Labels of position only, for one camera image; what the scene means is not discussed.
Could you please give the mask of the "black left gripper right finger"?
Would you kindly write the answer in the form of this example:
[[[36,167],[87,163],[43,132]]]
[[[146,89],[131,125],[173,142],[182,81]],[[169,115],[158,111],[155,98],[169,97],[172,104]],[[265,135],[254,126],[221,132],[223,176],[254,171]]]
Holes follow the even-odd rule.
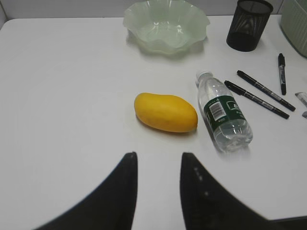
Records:
[[[180,200],[188,230],[281,230],[223,188],[193,153],[184,152]]]

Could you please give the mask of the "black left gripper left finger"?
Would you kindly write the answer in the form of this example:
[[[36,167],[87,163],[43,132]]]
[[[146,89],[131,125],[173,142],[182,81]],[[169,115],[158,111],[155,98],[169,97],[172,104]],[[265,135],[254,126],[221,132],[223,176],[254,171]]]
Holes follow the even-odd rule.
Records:
[[[86,198],[41,230],[130,230],[138,192],[138,158],[126,153],[110,175]]]

